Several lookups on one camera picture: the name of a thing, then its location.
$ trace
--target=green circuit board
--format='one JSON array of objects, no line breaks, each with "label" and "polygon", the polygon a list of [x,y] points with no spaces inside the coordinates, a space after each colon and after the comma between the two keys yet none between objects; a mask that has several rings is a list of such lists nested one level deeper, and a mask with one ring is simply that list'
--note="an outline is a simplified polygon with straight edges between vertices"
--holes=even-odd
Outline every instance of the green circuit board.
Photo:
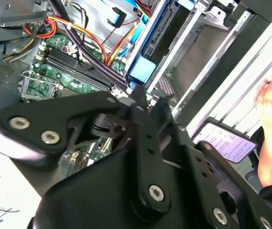
[{"label": "green circuit board", "polygon": [[[55,35],[47,39],[46,42],[48,46],[57,50],[63,50],[64,46],[67,46],[69,43],[71,43],[69,38],[65,35]],[[95,57],[101,60],[102,54],[99,49],[90,49],[90,51]],[[125,63],[121,62],[119,59],[115,59],[111,68],[117,72],[123,72],[125,68]]]},{"label": "green circuit board", "polygon": [[59,71],[58,69],[53,68],[50,65],[43,64],[37,60],[34,61],[33,70],[34,72],[51,79],[52,82],[61,83],[64,88],[78,94],[98,91],[98,89],[96,89],[94,86],[77,80],[74,77],[63,73],[62,71]]}]

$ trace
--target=mounting hole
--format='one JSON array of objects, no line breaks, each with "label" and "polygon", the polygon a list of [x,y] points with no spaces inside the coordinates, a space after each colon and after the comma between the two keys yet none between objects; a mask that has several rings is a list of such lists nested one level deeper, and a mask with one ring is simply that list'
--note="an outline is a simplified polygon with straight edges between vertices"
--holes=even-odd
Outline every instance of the mounting hole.
[{"label": "mounting hole", "polygon": [[148,148],[147,151],[148,151],[150,154],[155,154],[155,150],[153,150],[152,148]]},{"label": "mounting hole", "polygon": [[205,172],[201,172],[201,174],[202,174],[204,177],[208,177],[208,175],[207,175]]}]

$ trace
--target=black bracket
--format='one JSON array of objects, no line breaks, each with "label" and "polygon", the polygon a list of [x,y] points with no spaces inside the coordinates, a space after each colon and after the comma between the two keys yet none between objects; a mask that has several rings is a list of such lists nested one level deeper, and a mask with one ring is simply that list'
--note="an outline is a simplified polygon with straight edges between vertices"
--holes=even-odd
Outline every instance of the black bracket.
[{"label": "black bracket", "polygon": [[[143,88],[131,98],[128,106],[99,92],[0,110],[0,152],[37,168],[54,168],[80,143],[115,138],[114,153],[45,194],[35,228],[272,228],[272,210],[210,144],[190,143],[166,100],[149,113]],[[16,117],[27,127],[12,125]],[[45,131],[60,139],[44,141]]]}]

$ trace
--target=screw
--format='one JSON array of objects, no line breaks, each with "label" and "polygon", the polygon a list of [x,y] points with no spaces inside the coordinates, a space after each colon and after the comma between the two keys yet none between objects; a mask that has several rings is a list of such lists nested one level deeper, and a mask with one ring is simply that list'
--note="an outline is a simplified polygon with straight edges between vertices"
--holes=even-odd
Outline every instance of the screw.
[{"label": "screw", "polygon": [[215,216],[215,218],[222,224],[222,225],[227,225],[228,220],[226,215],[223,213],[222,210],[220,210],[219,208],[214,208],[213,209],[213,214]]},{"label": "screw", "polygon": [[260,220],[261,220],[261,222],[262,222],[262,224],[264,225],[264,227],[265,228],[267,228],[267,229],[271,229],[271,225],[270,225],[270,223],[267,221],[267,219],[265,219],[264,217],[260,217]]},{"label": "screw", "polygon": [[45,31],[46,31],[46,32],[50,32],[50,31],[51,31],[51,28],[48,26],[48,27],[45,28]]},{"label": "screw", "polygon": [[12,118],[10,119],[9,124],[12,128],[17,130],[26,129],[31,125],[30,121],[23,117]]},{"label": "screw", "polygon": [[107,97],[106,99],[107,99],[109,102],[113,103],[113,104],[116,102],[113,98],[110,98],[110,97]]},{"label": "screw", "polygon": [[139,110],[144,111],[144,109],[140,106],[136,106]]},{"label": "screw", "polygon": [[42,133],[40,138],[44,143],[49,144],[49,145],[57,144],[60,141],[59,134],[54,131],[50,131],[50,130]]},{"label": "screw", "polygon": [[157,202],[162,202],[164,200],[163,190],[157,185],[151,185],[149,187],[150,196]]},{"label": "screw", "polygon": [[208,143],[205,143],[204,146],[209,149],[209,150],[212,150],[212,147],[208,144]]}]

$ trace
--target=black plastic part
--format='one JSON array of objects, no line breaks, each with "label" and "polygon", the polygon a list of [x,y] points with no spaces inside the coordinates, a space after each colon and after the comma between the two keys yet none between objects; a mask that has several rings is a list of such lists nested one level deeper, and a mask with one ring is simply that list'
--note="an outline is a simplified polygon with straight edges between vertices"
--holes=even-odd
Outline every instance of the black plastic part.
[{"label": "black plastic part", "polygon": [[[92,126],[92,117],[101,113],[116,114],[124,106],[109,93],[97,92],[6,107],[0,111],[0,133],[4,137],[0,147],[6,142],[19,142],[22,145],[19,150],[23,153],[15,154],[12,148],[2,153],[35,167],[54,168],[72,143],[97,139],[84,130]],[[17,116],[28,119],[31,125],[23,130],[13,129],[9,120]],[[41,134],[48,130],[60,135],[57,144],[48,145],[41,140]]]},{"label": "black plastic part", "polygon": [[112,25],[115,28],[120,28],[121,25],[124,23],[124,20],[125,20],[127,14],[124,13],[123,11],[121,11],[117,7],[113,7],[112,10],[115,11],[119,15],[119,17],[117,18],[115,23],[112,23],[109,19],[107,19],[107,23]]},{"label": "black plastic part", "polygon": [[179,7],[175,17],[173,18],[171,24],[167,28],[162,40],[160,41],[158,47],[155,49],[150,61],[153,63],[160,63],[162,58],[169,53],[169,47],[179,32],[181,26],[189,16],[190,11],[185,7]]},{"label": "black plastic part", "polygon": [[243,31],[219,60],[202,86],[194,93],[191,100],[180,112],[176,119],[179,124],[187,126],[191,122],[230,72],[262,35],[268,25],[269,23],[258,15],[254,16],[248,24],[245,25]]},{"label": "black plastic part", "polygon": [[272,22],[272,1],[270,0],[241,0],[241,4],[260,15],[269,23]]},{"label": "black plastic part", "polygon": [[[155,112],[157,117],[147,114],[141,105],[145,93],[140,94],[141,87],[135,91],[139,97],[131,107],[119,103],[109,93],[93,93],[0,110],[1,153],[18,156],[28,164],[31,157],[31,164],[36,165],[55,165],[56,161],[50,158],[70,145],[104,136],[103,131],[93,134],[93,130],[106,129],[106,122],[98,118],[101,114],[107,114],[105,120],[109,115],[117,118],[114,122],[120,125],[121,120],[129,123],[124,134],[114,135],[120,142],[116,152],[57,183],[43,196],[33,228],[237,229],[221,199],[223,192],[235,201],[241,229],[263,228],[260,216],[272,222],[272,211],[211,145],[201,142],[196,149],[188,146],[190,139],[184,129],[162,124],[162,120],[173,124],[170,115],[164,119],[170,114],[168,105],[160,100],[158,103],[167,109]],[[17,115],[30,120],[30,127],[12,129],[8,121]],[[170,134],[163,133],[169,128]],[[56,131],[62,140],[48,146],[40,140],[40,133],[45,130]],[[160,150],[158,137],[162,134],[171,139]],[[161,154],[166,150],[178,151],[175,155],[180,166],[163,162]],[[164,198],[156,200],[149,192],[151,185],[161,188]],[[215,208],[224,213],[224,225],[215,217]]]}]

